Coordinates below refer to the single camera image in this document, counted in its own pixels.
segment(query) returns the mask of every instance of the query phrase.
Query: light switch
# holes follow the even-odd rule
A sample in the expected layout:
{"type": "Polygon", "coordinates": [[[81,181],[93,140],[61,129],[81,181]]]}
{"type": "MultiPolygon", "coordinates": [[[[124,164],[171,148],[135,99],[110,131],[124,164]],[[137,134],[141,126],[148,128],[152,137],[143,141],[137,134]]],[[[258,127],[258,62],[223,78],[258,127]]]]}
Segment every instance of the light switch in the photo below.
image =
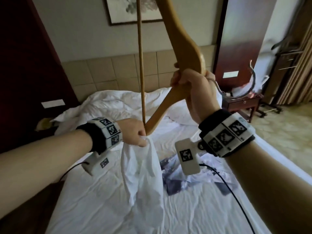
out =
{"type": "Polygon", "coordinates": [[[232,78],[237,77],[239,71],[230,71],[230,72],[224,72],[223,78],[232,78]]]}
{"type": "Polygon", "coordinates": [[[53,101],[47,101],[41,103],[44,108],[52,108],[57,106],[63,106],[65,105],[65,102],[63,99],[53,100],[53,101]]]}

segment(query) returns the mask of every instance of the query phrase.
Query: framed painting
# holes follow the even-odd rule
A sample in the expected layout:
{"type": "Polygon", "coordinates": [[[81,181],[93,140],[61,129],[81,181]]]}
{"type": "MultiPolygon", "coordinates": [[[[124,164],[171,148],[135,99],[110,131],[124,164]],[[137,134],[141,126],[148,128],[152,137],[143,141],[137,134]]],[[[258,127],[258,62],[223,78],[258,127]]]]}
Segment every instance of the framed painting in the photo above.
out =
{"type": "MultiPolygon", "coordinates": [[[[104,0],[109,25],[137,23],[136,0],[104,0]]],[[[142,22],[162,21],[155,0],[141,0],[142,22]]]]}

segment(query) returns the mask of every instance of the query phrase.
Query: headboard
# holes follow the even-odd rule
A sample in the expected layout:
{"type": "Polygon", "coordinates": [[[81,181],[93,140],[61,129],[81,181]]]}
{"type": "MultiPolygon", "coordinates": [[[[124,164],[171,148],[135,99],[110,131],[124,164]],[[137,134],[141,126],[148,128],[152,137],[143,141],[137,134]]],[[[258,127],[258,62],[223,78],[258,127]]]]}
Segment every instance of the headboard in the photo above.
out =
{"type": "MultiPolygon", "coordinates": [[[[201,46],[206,68],[211,70],[215,45],[201,46]]],[[[145,91],[169,87],[176,57],[173,50],[143,53],[145,91]]],[[[69,82],[80,102],[101,90],[140,92],[138,54],[103,57],[62,63],[69,82]]]]}

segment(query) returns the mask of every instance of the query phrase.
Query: white bed sheet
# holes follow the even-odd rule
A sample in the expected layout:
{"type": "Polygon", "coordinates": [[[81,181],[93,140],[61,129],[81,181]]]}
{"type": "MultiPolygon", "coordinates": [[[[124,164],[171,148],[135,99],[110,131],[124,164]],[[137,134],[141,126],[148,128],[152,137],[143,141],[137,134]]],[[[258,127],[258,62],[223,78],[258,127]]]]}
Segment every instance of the white bed sheet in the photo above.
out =
{"type": "MultiPolygon", "coordinates": [[[[197,140],[196,126],[180,125],[164,118],[151,135],[159,158],[175,153],[174,142],[187,137],[197,140]]],[[[256,142],[273,158],[312,185],[312,177],[260,137],[256,142]]],[[[130,209],[120,171],[120,148],[112,151],[115,161],[100,177],[91,177],[80,166],[69,172],[50,219],[47,234],[54,233],[135,233],[129,230],[130,209]]],[[[235,194],[257,233],[270,233],[243,190],[235,194]]],[[[231,194],[222,196],[215,184],[195,185],[176,195],[164,192],[165,215],[153,233],[251,233],[250,227],[231,194]]]]}

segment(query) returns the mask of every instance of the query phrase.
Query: metal hook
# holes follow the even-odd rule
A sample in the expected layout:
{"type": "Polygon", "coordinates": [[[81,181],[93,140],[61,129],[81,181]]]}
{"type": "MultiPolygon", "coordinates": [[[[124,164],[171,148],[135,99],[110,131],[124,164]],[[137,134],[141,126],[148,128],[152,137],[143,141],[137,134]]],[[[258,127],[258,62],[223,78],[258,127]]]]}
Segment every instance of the metal hook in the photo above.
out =
{"type": "Polygon", "coordinates": [[[254,88],[255,88],[255,71],[254,71],[254,69],[253,69],[253,67],[252,67],[252,60],[249,61],[249,66],[248,66],[248,68],[249,68],[249,70],[250,70],[250,72],[251,72],[251,74],[252,74],[252,78],[253,78],[252,86],[250,87],[250,89],[249,89],[245,94],[240,95],[240,96],[237,96],[237,97],[228,97],[228,96],[226,96],[226,93],[223,92],[223,91],[220,89],[218,83],[217,83],[214,79],[211,79],[211,78],[207,78],[207,79],[210,80],[210,81],[212,81],[212,82],[215,84],[216,89],[219,91],[219,93],[222,95],[222,97],[229,98],[229,99],[232,99],[232,100],[244,98],[244,97],[247,96],[250,92],[252,92],[252,91],[254,90],[254,88]]]}

